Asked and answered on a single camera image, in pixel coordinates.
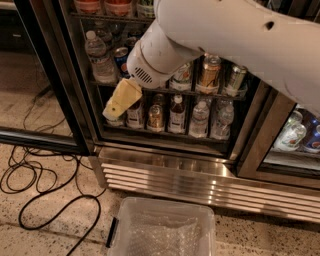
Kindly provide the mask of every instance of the terrazzo floor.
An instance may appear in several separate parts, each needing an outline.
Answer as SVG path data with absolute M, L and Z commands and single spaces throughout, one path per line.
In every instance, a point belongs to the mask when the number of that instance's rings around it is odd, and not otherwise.
M 0 145 L 1 176 L 7 169 L 12 146 Z M 16 159 L 23 155 L 17 149 Z M 29 157 L 29 161 L 39 161 L 44 167 L 52 168 L 58 175 L 58 184 L 67 181 L 75 168 L 75 163 L 61 156 Z M 82 163 L 89 165 L 86 158 Z M 31 179 L 31 171 L 21 169 L 9 180 L 13 188 L 24 187 Z M 51 186 L 53 177 L 44 173 L 39 188 Z M 97 195 L 101 189 L 92 171 L 80 167 L 78 184 L 86 194 Z M 38 195 L 35 185 L 19 194 L 0 192 L 0 255 L 67 255 L 70 249 L 92 225 L 97 214 L 97 204 L 93 200 L 81 199 L 66 209 L 54 222 L 40 230 L 28 231 L 18 223 L 21 208 Z M 75 181 L 52 194 L 41 197 L 26 209 L 23 223 L 33 227 L 54 216 L 67 202 L 79 196 Z M 83 243 L 72 255 L 107 255 L 105 243 L 111 220 L 117 215 L 120 203 L 127 196 L 143 195 L 106 190 L 99 197 L 101 217 Z M 216 208 L 216 255 L 320 255 L 320 225 L 300 221 L 273 218 L 228 209 Z

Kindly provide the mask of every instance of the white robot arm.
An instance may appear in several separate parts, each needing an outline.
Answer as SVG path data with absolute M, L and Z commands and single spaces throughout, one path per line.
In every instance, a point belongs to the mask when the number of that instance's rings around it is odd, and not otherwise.
M 155 21 L 127 61 L 140 86 L 157 88 L 207 52 L 245 66 L 320 116 L 320 25 L 253 0 L 155 0 L 154 10 Z

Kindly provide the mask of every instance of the white cap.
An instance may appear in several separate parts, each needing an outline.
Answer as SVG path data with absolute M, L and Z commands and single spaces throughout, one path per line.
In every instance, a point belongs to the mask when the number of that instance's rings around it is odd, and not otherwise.
M 177 104 L 180 104 L 182 102 L 182 96 L 181 95 L 175 95 L 174 96 L 174 102 Z
M 92 40 L 92 39 L 95 39 L 96 38 L 96 33 L 92 30 L 88 31 L 86 33 L 86 37 L 89 39 L 89 40 Z
M 199 108 L 205 108 L 207 106 L 207 102 L 201 100 L 201 101 L 199 101 L 198 106 L 199 106 Z
M 226 107 L 226 111 L 227 112 L 233 112 L 233 106 L 231 106 L 231 105 L 228 105 L 227 107 Z

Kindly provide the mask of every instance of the black cable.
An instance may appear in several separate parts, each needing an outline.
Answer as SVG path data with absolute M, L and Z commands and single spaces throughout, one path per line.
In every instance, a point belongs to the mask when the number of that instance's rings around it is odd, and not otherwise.
M 0 189 L 1 191 L 3 191 L 6 194 L 17 194 L 17 193 L 22 193 L 24 191 L 26 191 L 27 189 L 29 189 L 30 187 L 32 187 L 34 184 L 36 184 L 36 190 L 38 191 L 38 195 L 33 197 L 31 200 L 29 200 L 21 209 L 21 211 L 19 212 L 19 217 L 18 217 L 18 221 L 19 221 L 19 225 L 26 230 L 37 230 L 37 229 L 41 229 L 43 227 L 45 227 L 46 225 L 50 224 L 51 222 L 53 222 L 60 214 L 62 214 L 62 212 L 67 209 L 71 204 L 73 204 L 74 202 L 81 200 L 81 199 L 88 199 L 88 200 L 94 200 L 97 205 L 98 205 L 98 213 L 97 213 L 97 217 L 94 221 L 94 223 L 92 224 L 92 226 L 86 231 L 86 233 L 80 238 L 80 240 L 72 247 L 72 249 L 68 252 L 67 255 L 71 255 L 72 252 L 81 244 L 81 242 L 88 236 L 88 234 L 94 229 L 94 227 L 96 226 L 96 224 L 98 223 L 100 216 L 101 216 L 101 204 L 98 200 L 98 197 L 101 196 L 106 189 L 104 189 L 98 196 L 94 196 L 94 195 L 89 195 L 89 194 L 84 194 L 81 189 L 79 188 L 79 184 L 78 184 L 78 180 L 77 180 L 77 174 L 79 172 L 79 167 L 80 165 L 87 168 L 87 169 L 91 169 L 90 167 L 84 165 L 81 162 L 82 157 L 80 157 L 79 159 L 75 156 L 75 155 L 62 155 L 60 153 L 41 153 L 41 150 L 38 149 L 33 149 L 33 148 L 22 148 L 23 152 L 22 152 L 22 159 L 17 160 L 15 154 L 17 153 L 17 146 L 13 147 L 12 151 L 11 151 L 11 155 L 9 157 L 8 160 L 8 169 L 4 171 L 4 174 L 1 176 L 0 179 Z M 28 156 L 37 156 L 37 157 L 52 157 L 52 156 L 61 156 L 64 161 L 75 161 L 76 163 L 76 167 L 75 170 L 72 173 L 72 176 L 63 184 L 59 185 L 58 187 L 54 186 L 57 183 L 58 180 L 58 175 L 56 174 L 56 172 L 54 170 L 51 170 L 49 168 L 44 168 L 42 166 L 42 164 L 38 161 L 34 161 L 34 160 L 28 160 Z M 28 169 L 32 171 L 32 178 L 31 181 L 25 185 L 25 187 L 23 188 L 13 188 L 12 185 L 10 185 L 10 178 L 13 175 L 13 173 L 15 173 L 18 170 L 24 170 L 24 169 Z M 44 171 L 47 171 L 51 174 L 54 175 L 54 182 L 53 184 L 46 190 L 44 191 L 40 191 L 39 189 L 39 183 L 41 182 L 41 177 L 44 173 Z M 50 193 L 53 193 L 57 190 L 62 189 L 63 187 L 65 187 L 66 185 L 68 185 L 73 179 L 75 179 L 75 183 L 76 183 L 76 187 L 78 189 L 78 191 L 80 192 L 80 196 L 72 199 L 70 202 L 68 202 L 56 215 L 54 215 L 50 220 L 48 220 L 47 222 L 39 225 L 39 226 L 34 226 L 34 227 L 30 227 L 30 226 L 26 226 L 23 221 L 23 214 L 24 211 L 28 208 L 28 206 L 30 204 L 32 204 L 34 201 L 38 200 L 39 198 L 46 196 Z M 3 186 L 3 182 L 5 181 L 6 187 L 8 190 L 4 189 Z

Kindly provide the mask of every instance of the plastic container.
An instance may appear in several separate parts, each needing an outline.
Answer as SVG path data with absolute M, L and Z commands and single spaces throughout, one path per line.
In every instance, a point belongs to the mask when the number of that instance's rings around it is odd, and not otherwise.
M 214 213 L 209 207 L 129 197 L 122 201 L 117 219 L 108 256 L 215 255 Z M 190 240 L 193 224 L 197 232 Z
M 118 17 L 134 17 L 136 13 L 136 1 L 124 1 L 128 3 L 114 4 L 110 0 L 105 0 L 106 14 Z
M 100 0 L 74 0 L 74 5 L 78 13 L 83 14 L 104 14 L 103 6 L 101 5 Z
M 142 19 L 145 19 L 145 18 L 154 19 L 155 18 L 153 5 L 137 4 L 137 12 L 138 12 L 139 18 L 142 18 Z

